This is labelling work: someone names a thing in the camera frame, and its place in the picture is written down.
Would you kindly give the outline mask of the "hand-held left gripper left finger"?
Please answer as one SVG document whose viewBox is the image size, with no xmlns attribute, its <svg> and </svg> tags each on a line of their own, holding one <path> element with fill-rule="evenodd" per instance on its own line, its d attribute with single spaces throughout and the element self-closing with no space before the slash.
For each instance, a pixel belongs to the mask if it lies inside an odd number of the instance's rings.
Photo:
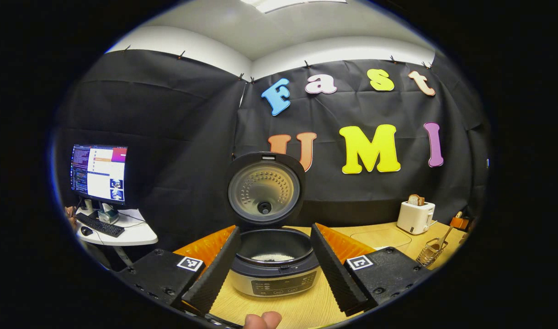
<svg viewBox="0 0 558 329">
<path fill-rule="evenodd" d="M 240 246 L 232 225 L 175 252 L 155 249 L 119 272 L 119 279 L 149 298 L 204 316 L 214 304 Z"/>
</svg>

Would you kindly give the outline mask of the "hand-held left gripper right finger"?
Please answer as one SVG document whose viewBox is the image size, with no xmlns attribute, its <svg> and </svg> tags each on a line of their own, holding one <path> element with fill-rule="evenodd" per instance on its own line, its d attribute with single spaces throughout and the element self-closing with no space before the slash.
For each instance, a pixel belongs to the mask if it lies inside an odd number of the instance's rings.
<svg viewBox="0 0 558 329">
<path fill-rule="evenodd" d="M 310 241 L 346 316 L 390 303 L 432 274 L 393 246 L 375 250 L 320 223 L 311 226 Z"/>
</svg>

